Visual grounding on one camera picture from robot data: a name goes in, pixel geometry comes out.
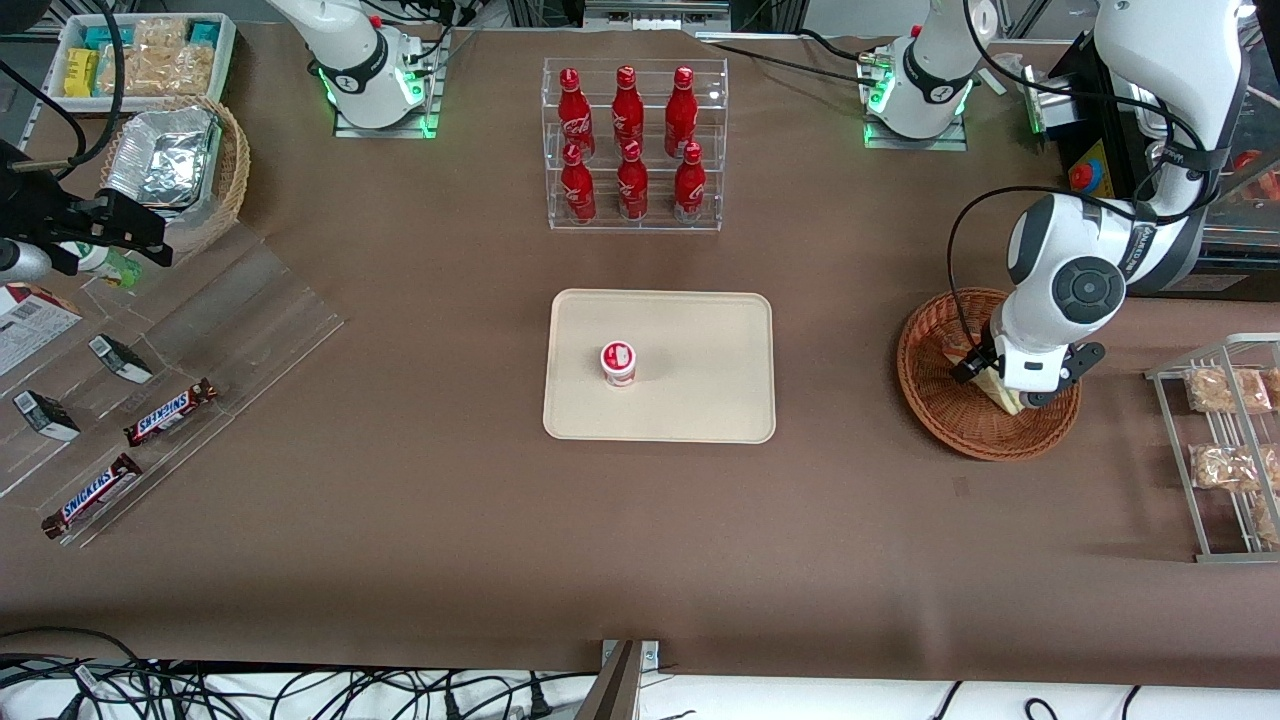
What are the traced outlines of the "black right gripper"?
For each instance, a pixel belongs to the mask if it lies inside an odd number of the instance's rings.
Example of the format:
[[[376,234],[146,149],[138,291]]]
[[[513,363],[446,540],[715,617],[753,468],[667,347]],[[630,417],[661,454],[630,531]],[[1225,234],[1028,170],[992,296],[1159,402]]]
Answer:
[[[102,188],[95,200],[68,193],[46,170],[17,172],[28,158],[1,141],[1,272],[4,275],[77,275],[79,254],[64,243],[102,236],[138,252],[159,266],[172,266],[174,250],[164,243],[165,220],[125,193]]]

